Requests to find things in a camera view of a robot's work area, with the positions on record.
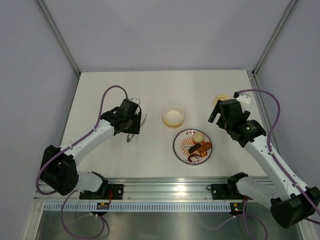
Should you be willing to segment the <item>metal food tongs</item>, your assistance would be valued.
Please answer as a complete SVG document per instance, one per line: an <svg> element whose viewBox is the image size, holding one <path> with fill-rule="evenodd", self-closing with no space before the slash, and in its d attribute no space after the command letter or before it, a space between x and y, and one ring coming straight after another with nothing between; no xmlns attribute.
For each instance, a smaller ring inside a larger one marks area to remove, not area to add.
<svg viewBox="0 0 320 240"><path fill-rule="evenodd" d="M133 125L130 130L130 133L126 136L126 142L130 143L135 135L139 134L141 127L146 123L147 121L147 113L141 110L140 104L137 104L138 108L134 114L133 117Z"/></svg>

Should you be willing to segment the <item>white round bun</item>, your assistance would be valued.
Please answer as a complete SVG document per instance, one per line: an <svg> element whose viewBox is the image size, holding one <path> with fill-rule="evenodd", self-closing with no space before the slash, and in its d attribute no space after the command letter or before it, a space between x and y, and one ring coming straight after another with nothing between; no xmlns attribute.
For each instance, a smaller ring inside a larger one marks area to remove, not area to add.
<svg viewBox="0 0 320 240"><path fill-rule="evenodd" d="M192 141L196 144L201 143L204 140L205 136L201 132L194 132L192 135Z"/></svg>

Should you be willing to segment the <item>braised pork belly cube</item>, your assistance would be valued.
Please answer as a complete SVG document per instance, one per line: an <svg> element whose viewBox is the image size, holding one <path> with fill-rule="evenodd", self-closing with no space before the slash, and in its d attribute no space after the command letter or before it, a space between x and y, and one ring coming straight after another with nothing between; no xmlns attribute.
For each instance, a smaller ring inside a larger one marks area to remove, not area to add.
<svg viewBox="0 0 320 240"><path fill-rule="evenodd" d="M202 158L205 157L205 156L207 156L207 155L208 155L208 154L207 154L206 151L200 153L200 156L201 156Z"/></svg>

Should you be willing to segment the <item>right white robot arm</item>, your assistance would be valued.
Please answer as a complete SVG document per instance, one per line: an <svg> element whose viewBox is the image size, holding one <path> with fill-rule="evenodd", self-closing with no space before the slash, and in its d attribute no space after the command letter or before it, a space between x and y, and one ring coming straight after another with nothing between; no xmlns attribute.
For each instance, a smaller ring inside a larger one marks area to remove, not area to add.
<svg viewBox="0 0 320 240"><path fill-rule="evenodd" d="M256 120L249 119L250 112L243 110L236 99L218 100L208 119L238 142L261 166L273 188L258 183L244 172L227 179L226 190L230 197L249 197L270 210L274 220L283 228L313 215L320 203L318 187L309 187L285 163L279 153L268 143L266 131Z"/></svg>

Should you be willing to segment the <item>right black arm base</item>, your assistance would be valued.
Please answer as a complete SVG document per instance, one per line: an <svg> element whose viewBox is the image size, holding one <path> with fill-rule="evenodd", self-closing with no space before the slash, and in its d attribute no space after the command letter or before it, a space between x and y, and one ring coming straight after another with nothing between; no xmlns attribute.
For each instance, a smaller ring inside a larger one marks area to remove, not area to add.
<svg viewBox="0 0 320 240"><path fill-rule="evenodd" d="M237 188L229 183L213 183L206 186L213 200L244 200Z"/></svg>

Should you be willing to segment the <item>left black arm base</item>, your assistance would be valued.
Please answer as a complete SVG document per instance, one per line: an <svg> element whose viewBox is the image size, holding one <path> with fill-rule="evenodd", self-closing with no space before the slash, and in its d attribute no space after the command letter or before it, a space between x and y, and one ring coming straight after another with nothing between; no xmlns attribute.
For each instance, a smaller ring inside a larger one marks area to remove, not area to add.
<svg viewBox="0 0 320 240"><path fill-rule="evenodd" d="M123 184L110 184L101 186L98 191L85 190L79 194L80 200L122 200L124 194Z"/></svg>

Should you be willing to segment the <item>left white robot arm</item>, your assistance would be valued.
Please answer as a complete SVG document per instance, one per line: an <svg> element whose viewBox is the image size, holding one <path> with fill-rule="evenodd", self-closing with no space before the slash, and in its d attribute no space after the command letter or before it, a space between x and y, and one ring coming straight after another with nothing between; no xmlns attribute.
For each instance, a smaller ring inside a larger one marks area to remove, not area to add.
<svg viewBox="0 0 320 240"><path fill-rule="evenodd" d="M106 199L108 179L97 172L80 172L79 163L96 147L117 134L138 135L141 128L140 99L125 98L120 106L100 112L97 123L77 140L48 146L43 154L37 181L43 181L62 196L80 191L81 199Z"/></svg>

